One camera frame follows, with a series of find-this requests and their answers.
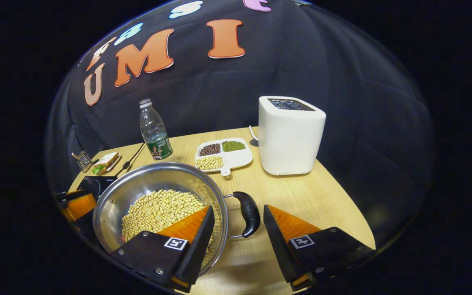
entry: bottle label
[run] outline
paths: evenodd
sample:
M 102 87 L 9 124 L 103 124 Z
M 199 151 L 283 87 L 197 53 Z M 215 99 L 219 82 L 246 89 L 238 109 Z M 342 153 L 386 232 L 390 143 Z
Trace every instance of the bottle label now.
M 153 159 L 165 159 L 172 154 L 168 136 L 165 136 L 162 140 L 148 143 L 147 146 Z

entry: pink letter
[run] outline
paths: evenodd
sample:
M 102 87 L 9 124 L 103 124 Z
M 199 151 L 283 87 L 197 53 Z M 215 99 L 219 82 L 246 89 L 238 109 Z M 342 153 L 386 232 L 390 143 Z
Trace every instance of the pink letter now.
M 261 3 L 267 3 L 267 0 L 243 0 L 243 5 L 255 11 L 269 12 L 270 7 L 263 7 Z

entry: wooden table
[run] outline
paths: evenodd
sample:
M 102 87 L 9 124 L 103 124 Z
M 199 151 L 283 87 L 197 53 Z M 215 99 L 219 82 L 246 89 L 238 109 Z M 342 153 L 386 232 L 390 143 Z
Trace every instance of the wooden table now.
M 254 134 L 258 128 L 253 127 Z M 163 160 L 152 159 L 146 147 L 133 159 L 131 168 L 145 166 L 155 162 L 182 162 L 194 166 L 195 152 L 200 144 L 223 138 L 252 139 L 248 128 L 229 129 L 189 136 L 170 138 L 174 153 Z M 360 210 L 343 190 L 333 176 L 316 160 L 313 170 L 304 175 L 273 176 L 264 171 L 260 163 L 258 147 L 251 146 L 253 161 L 247 166 L 231 170 L 223 177 L 219 172 L 209 176 L 220 187 L 224 195 L 234 191 L 250 194 L 263 219 L 263 206 L 273 205 L 321 228 L 336 226 L 375 249 L 374 237 Z M 94 158 L 114 151 L 122 159 L 113 170 L 105 175 L 115 175 L 139 149 L 139 144 L 128 145 L 102 151 Z M 75 191 L 86 175 L 80 173 L 70 187 Z M 227 198 L 229 212 L 229 236 L 240 235 L 245 222 L 240 213 L 239 201 Z M 198 278 L 191 289 L 191 294 L 292 294 L 290 285 L 285 282 L 274 255 L 264 224 L 249 238 L 229 239 L 217 263 L 202 277 Z

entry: metal utensil holder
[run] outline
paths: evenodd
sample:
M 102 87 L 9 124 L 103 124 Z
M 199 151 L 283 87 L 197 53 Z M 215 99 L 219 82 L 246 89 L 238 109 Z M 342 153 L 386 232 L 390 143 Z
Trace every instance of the metal utensil holder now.
M 79 155 L 77 155 L 77 166 L 81 169 L 83 172 L 87 172 L 89 168 L 92 166 L 92 161 L 90 160 L 89 155 L 86 153 L 86 151 L 81 151 Z

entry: sandwich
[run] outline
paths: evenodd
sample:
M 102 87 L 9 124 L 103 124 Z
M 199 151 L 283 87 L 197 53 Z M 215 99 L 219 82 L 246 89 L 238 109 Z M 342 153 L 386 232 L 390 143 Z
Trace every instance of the sandwich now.
M 103 156 L 103 158 L 101 158 L 101 160 L 99 160 L 93 165 L 94 169 L 92 169 L 92 172 L 94 174 L 98 174 L 101 171 L 106 171 L 112 166 L 112 164 L 114 164 L 114 162 L 116 162 L 119 157 L 120 154 L 118 152 L 106 154 L 105 156 Z

